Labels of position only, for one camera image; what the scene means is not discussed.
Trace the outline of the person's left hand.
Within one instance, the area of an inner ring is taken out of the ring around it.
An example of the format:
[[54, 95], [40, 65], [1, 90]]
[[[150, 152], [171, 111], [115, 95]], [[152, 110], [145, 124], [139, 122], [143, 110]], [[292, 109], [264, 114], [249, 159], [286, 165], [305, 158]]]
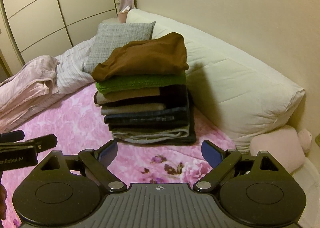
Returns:
[[0, 218], [1, 220], [6, 219], [7, 205], [5, 201], [7, 197], [8, 197], [7, 190], [2, 184], [0, 184]]

